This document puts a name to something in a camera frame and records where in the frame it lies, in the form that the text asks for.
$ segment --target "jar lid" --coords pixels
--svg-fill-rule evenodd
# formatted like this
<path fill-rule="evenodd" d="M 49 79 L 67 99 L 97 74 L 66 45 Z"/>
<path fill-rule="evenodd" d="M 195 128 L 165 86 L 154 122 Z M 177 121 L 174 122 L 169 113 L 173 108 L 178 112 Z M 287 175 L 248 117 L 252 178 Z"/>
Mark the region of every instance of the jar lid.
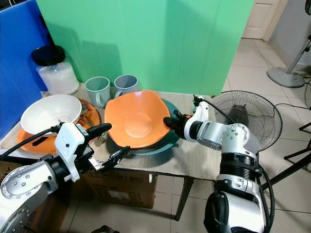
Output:
<path fill-rule="evenodd" d="M 66 55 L 62 47 L 53 45 L 35 49 L 31 53 L 31 58 L 38 66 L 48 67 L 63 62 Z"/>

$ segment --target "teal plate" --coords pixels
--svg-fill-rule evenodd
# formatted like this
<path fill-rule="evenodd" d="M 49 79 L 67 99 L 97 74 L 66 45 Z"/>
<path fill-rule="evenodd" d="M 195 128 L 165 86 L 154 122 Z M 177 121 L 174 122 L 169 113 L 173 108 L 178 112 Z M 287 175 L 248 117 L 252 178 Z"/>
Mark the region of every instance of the teal plate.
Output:
<path fill-rule="evenodd" d="M 171 116 L 175 116 L 174 115 L 174 110 L 178 110 L 175 105 L 173 105 L 171 102 L 162 99 L 163 102 L 165 103 L 165 105 L 167 106 L 167 108 L 170 111 L 170 115 Z M 135 150 L 131 150 L 131 154 L 136 154 L 136 155 L 153 155 L 153 154 L 158 154 L 161 153 L 169 148 L 171 148 L 173 145 L 175 145 L 175 143 L 178 141 L 179 136 L 177 136 L 173 130 L 170 130 L 170 132 L 164 136 L 164 138 L 162 138 L 160 141 L 158 141 L 157 143 L 148 146 L 148 147 L 144 147 L 141 149 L 135 149 Z M 114 143 L 114 141 L 112 141 L 112 139 L 110 137 L 108 137 L 107 139 L 107 147 L 108 150 L 110 151 L 116 151 L 118 150 L 120 147 Z"/>

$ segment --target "orange plate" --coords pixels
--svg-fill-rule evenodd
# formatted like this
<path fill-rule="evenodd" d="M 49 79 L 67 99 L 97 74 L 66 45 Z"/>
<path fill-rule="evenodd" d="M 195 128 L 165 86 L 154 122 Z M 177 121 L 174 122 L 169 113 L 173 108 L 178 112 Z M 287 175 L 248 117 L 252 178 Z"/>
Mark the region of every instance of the orange plate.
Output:
<path fill-rule="evenodd" d="M 153 91 L 122 95 L 107 103 L 104 121 L 112 124 L 108 131 L 120 147 L 143 148 L 161 140 L 170 130 L 163 123 L 170 112 Z"/>
<path fill-rule="evenodd" d="M 93 122 L 94 125 L 99 125 L 100 124 L 100 116 L 98 114 L 98 112 L 96 111 L 96 108 L 94 108 L 94 106 L 92 104 L 90 104 L 89 102 L 85 101 L 85 100 L 81 100 L 79 99 L 81 103 L 84 103 L 87 105 L 88 107 L 88 112 L 87 112 L 87 117 Z M 78 124 L 81 124 L 81 126 L 84 129 L 88 129 L 89 126 L 86 125 L 84 122 L 82 122 L 81 120 L 78 120 L 77 122 Z M 17 134 L 17 143 L 20 143 L 22 141 L 24 141 L 25 139 L 29 138 L 33 136 L 30 133 L 27 133 L 26 131 L 24 131 L 23 129 L 20 129 L 20 131 Z M 33 146 L 32 143 L 37 139 L 25 144 L 24 146 L 22 146 L 21 148 L 25 151 L 28 152 L 32 152 L 32 153 L 40 153 L 40 154 L 49 154 L 49 153 L 56 153 L 56 149 L 54 146 L 54 141 L 55 141 L 56 137 L 48 137 L 47 139 L 45 139 L 42 143 L 40 143 L 37 146 Z"/>

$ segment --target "green backdrop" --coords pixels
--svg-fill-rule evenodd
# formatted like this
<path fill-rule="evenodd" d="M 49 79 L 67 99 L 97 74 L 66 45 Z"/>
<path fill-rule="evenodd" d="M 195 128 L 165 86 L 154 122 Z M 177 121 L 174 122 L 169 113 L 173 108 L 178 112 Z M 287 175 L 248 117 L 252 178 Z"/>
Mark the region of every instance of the green backdrop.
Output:
<path fill-rule="evenodd" d="M 134 74 L 144 89 L 221 92 L 253 0 L 37 0 L 80 81 Z"/>

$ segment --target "black cable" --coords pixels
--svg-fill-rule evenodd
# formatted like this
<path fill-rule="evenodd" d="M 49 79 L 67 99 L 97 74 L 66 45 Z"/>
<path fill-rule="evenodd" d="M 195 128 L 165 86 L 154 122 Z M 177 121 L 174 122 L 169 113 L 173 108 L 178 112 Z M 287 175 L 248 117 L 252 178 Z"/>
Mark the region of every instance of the black cable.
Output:
<path fill-rule="evenodd" d="M 268 205 L 267 205 L 267 201 L 266 201 L 266 198 L 264 196 L 264 193 L 263 193 L 263 189 L 262 189 L 262 186 L 261 186 L 261 181 L 260 181 L 260 177 L 257 177 L 257 183 L 259 185 L 259 193 L 260 193 L 260 197 L 261 197 L 261 200 L 262 200 L 262 205 L 263 205 L 263 211 L 264 211 L 264 216 L 266 218 L 266 227 L 264 229 L 264 233 L 269 233 L 267 231 L 267 229 L 270 227 L 270 220 L 269 220 L 269 209 L 268 209 Z"/>
<path fill-rule="evenodd" d="M 267 227 L 267 232 L 270 232 L 273 221 L 274 221 L 274 215 L 275 215 L 275 208 L 276 208 L 276 200 L 273 193 L 273 188 L 270 182 L 270 179 L 268 177 L 267 172 L 262 168 L 261 165 L 259 165 L 259 168 L 262 170 L 262 174 L 268 184 L 269 193 L 270 193 L 270 215 L 269 215 L 269 228 Z"/>
<path fill-rule="evenodd" d="M 300 107 L 300 106 L 296 106 L 296 105 L 292 105 L 292 104 L 288 104 L 288 103 L 278 103 L 278 104 L 274 105 L 274 108 L 273 108 L 273 115 L 272 115 L 272 116 L 268 116 L 268 115 L 251 115 L 251 114 L 247 114 L 247 115 L 248 115 L 248 116 L 251 116 L 251 117 L 270 117 L 270 118 L 274 118 L 276 106 L 282 105 L 282 104 L 283 104 L 283 105 L 292 106 L 292 107 L 294 107 L 294 108 L 301 108 L 301 109 L 311 110 L 311 107 L 310 107 L 310 108 L 305 108 L 305 107 Z"/>
<path fill-rule="evenodd" d="M 30 233 L 36 233 L 33 229 L 31 229 L 30 227 L 26 227 L 24 226 L 23 229 L 27 230 Z"/>
<path fill-rule="evenodd" d="M 310 84 L 310 81 L 311 81 L 311 79 L 307 82 L 306 89 L 305 89 L 305 94 L 304 94 L 305 104 L 306 104 L 306 107 L 307 107 L 308 109 L 311 108 L 311 106 L 309 107 L 308 104 L 307 104 L 307 89 L 308 89 L 308 85 Z"/>
<path fill-rule="evenodd" d="M 229 124 L 233 124 L 233 123 L 236 123 L 234 120 L 232 120 L 230 117 L 228 117 L 222 110 L 220 110 L 217 106 L 215 106 L 213 103 L 211 103 L 210 101 L 208 100 L 205 100 L 205 99 L 201 99 L 201 98 L 198 98 L 194 95 L 194 101 L 204 101 L 206 103 L 208 103 L 210 106 L 212 106 L 214 109 L 216 109 L 218 112 L 220 112 L 225 118 L 227 118 L 227 120 L 229 120 Z"/>
<path fill-rule="evenodd" d="M 274 106 L 278 106 L 278 105 L 281 105 L 281 104 L 283 104 L 283 105 L 289 105 L 289 106 L 292 106 L 292 107 L 294 107 L 294 108 L 302 108 L 302 109 L 307 109 L 307 110 L 310 110 L 310 108 L 305 108 L 305 107 L 295 106 L 295 105 L 288 104 L 288 103 L 278 103 L 278 104 L 276 104 L 276 105 L 274 105 Z"/>
<path fill-rule="evenodd" d="M 12 153 L 13 151 L 17 150 L 18 148 L 24 146 L 25 144 L 31 142 L 32 140 L 38 138 L 38 137 L 41 137 L 42 135 L 45 135 L 46 133 L 49 133 L 49 132 L 52 132 L 52 130 L 54 129 L 54 127 L 51 127 L 47 130 L 44 130 L 42 132 L 39 132 L 29 138 L 27 138 L 26 140 L 18 143 L 16 146 L 10 148 L 9 150 L 7 150 L 5 153 L 3 153 L 2 155 L 0 155 L 0 161 L 4 159 L 4 157 L 8 156 L 10 153 Z"/>

